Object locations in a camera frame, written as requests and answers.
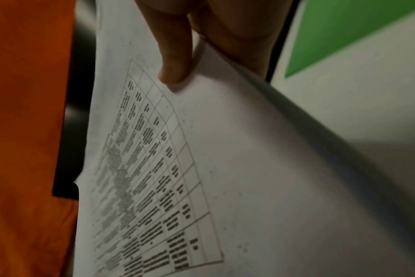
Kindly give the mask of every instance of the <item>white paper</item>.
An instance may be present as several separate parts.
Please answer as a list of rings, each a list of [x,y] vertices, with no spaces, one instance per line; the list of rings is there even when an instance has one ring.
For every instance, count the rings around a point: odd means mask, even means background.
[[[206,47],[171,92],[131,0],[98,2],[75,276],[415,275],[408,250]]]

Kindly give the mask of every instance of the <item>hand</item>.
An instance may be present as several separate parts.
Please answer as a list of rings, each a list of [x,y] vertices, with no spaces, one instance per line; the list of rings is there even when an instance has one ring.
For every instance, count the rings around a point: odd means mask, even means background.
[[[230,59],[265,77],[292,0],[135,0],[159,44],[164,84],[192,65],[191,28]]]

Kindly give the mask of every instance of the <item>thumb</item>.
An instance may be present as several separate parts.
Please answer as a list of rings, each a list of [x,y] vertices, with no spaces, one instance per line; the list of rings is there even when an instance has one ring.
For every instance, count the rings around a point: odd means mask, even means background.
[[[192,33],[187,15],[165,13],[152,8],[142,0],[135,2],[162,54],[163,65],[157,77],[164,84],[182,81],[192,63]]]

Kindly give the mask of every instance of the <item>green panel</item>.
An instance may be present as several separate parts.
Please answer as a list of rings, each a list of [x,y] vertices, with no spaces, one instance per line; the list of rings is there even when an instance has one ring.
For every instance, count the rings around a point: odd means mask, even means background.
[[[414,10],[415,0],[307,0],[285,76]]]

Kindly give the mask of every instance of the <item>orange cloth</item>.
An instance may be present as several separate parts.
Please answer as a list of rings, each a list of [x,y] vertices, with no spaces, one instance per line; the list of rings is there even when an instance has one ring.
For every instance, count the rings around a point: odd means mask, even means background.
[[[74,0],[0,1],[0,276],[59,276],[78,203],[51,196]]]

